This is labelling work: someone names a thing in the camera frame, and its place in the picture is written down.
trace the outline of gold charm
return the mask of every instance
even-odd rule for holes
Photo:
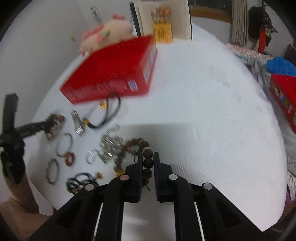
[[[100,172],[96,172],[96,178],[97,179],[103,179],[103,176]]]
[[[102,110],[106,110],[107,109],[107,104],[104,101],[99,101],[99,105],[101,107]]]

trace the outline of blue cloth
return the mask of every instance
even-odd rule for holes
[[[296,76],[296,67],[290,61],[281,57],[275,57],[273,60],[268,60],[266,70],[272,74]]]

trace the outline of open book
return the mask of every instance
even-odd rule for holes
[[[140,1],[130,3],[133,21],[138,36],[153,35],[153,19],[151,12],[156,7],[170,7],[173,39],[192,39],[191,18],[187,0]]]

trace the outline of silver ring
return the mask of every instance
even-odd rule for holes
[[[50,169],[51,169],[51,166],[52,166],[53,163],[57,166],[57,175],[56,175],[54,181],[51,181],[50,178],[49,178],[49,173],[50,173]],[[49,162],[47,164],[47,167],[46,167],[46,175],[45,175],[45,177],[46,177],[47,182],[49,184],[51,184],[51,185],[54,185],[57,182],[57,180],[59,179],[59,163],[57,162],[56,159],[53,158],[53,159],[49,160]]]
[[[69,147],[68,147],[68,149],[63,153],[63,154],[59,154],[59,152],[58,152],[58,147],[59,147],[59,144],[60,144],[60,142],[61,142],[61,139],[64,137],[64,136],[69,136],[69,138],[70,138],[70,144],[69,144]],[[64,133],[60,138],[59,138],[59,141],[57,142],[57,146],[56,146],[56,154],[57,154],[57,156],[58,157],[65,157],[65,155],[69,152],[69,151],[71,151],[71,149],[72,149],[72,146],[73,146],[73,137],[72,137],[72,135],[70,134],[70,133]]]
[[[89,157],[92,154],[94,154],[94,156],[93,156],[92,160],[89,160]],[[92,150],[88,151],[88,153],[85,155],[86,162],[90,165],[94,164],[95,159],[99,158],[99,154],[100,154],[100,152],[97,149],[92,149]]]

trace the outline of hand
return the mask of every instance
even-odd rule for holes
[[[24,146],[24,141],[17,135],[10,135],[1,143],[3,151],[0,158],[3,174],[14,184],[19,184],[25,173]]]

